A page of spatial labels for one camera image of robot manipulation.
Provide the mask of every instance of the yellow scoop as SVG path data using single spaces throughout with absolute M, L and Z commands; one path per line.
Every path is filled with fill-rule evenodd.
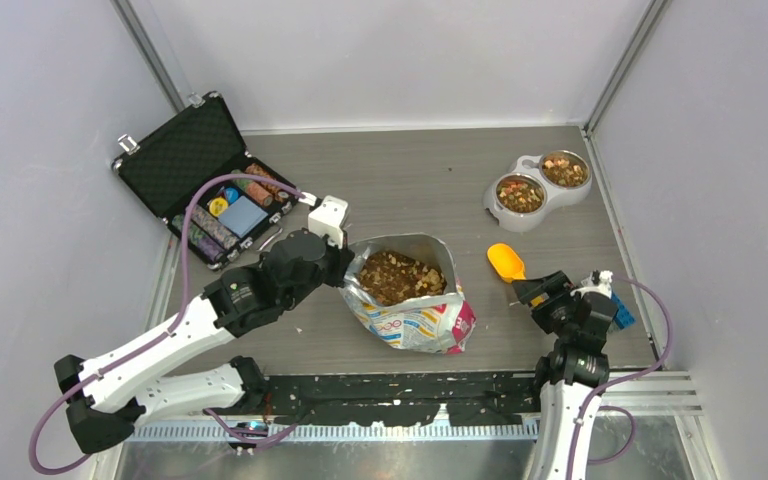
M 487 259 L 506 283 L 525 280 L 525 264 L 510 246 L 504 243 L 493 245 L 487 249 Z

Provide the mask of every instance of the gray wooden tabletop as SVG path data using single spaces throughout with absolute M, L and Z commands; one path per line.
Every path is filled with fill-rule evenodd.
M 492 270 L 487 248 L 511 245 L 529 277 L 563 270 L 577 281 L 593 269 L 624 272 L 595 183 L 582 203 L 550 213 L 524 234 L 502 230 L 482 206 L 482 193 L 520 155 L 564 149 L 587 158 L 575 127 L 257 135 L 246 141 L 252 153 L 301 189 L 347 200 L 349 241 L 424 232 L 446 242 L 475 311 L 476 329 L 459 355 L 395 350 L 361 326 L 337 291 L 323 287 L 278 322 L 207 352 L 176 373 L 212 368 L 236 355 L 254 357 L 267 375 L 532 370 L 555 337 L 545 335 L 524 306 L 510 305 L 513 292 Z M 304 226 L 306 215 L 306 207 L 294 209 L 284 220 L 284 235 Z M 236 264 L 255 258 L 246 253 Z M 195 296 L 218 274 L 194 256 L 190 265 Z M 169 315 L 178 311 L 180 288 L 177 278 Z M 629 287 L 616 284 L 615 290 L 639 319 Z M 639 320 L 611 335 L 604 351 L 614 368 L 653 361 Z

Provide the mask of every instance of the blue plastic piece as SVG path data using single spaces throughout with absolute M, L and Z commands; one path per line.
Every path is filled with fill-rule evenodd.
M 625 330 L 626 328 L 634 325 L 634 316 L 631 314 L 631 312 L 628 311 L 627 308 L 625 308 L 625 304 L 622 303 L 620 297 L 618 297 L 616 293 L 611 293 L 611 300 L 613 300 L 614 303 L 620 307 L 620 309 L 617 311 L 617 316 L 614 317 L 614 324 L 617 326 L 617 328 L 620 330 Z

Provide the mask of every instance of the metal latch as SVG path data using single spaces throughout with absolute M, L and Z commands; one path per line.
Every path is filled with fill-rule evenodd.
M 204 105 L 204 99 L 197 93 L 191 93 L 190 96 L 187 97 L 187 100 L 190 102 L 190 105 L 195 108 Z
M 117 141 L 119 142 L 119 146 L 122 147 L 122 150 L 125 150 L 125 153 L 128 155 L 133 155 L 140 149 L 140 144 L 128 134 L 122 135 Z

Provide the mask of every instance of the open case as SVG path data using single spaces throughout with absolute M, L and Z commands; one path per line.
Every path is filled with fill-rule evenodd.
M 249 153 L 217 92 L 191 96 L 189 107 L 142 141 L 123 135 L 119 145 L 125 153 L 113 161 L 113 171 L 178 238 L 187 204 L 211 178 L 250 173 L 295 186 Z M 199 200 L 187 243 L 208 268 L 219 270 L 251 247 L 297 201 L 271 185 L 223 182 Z

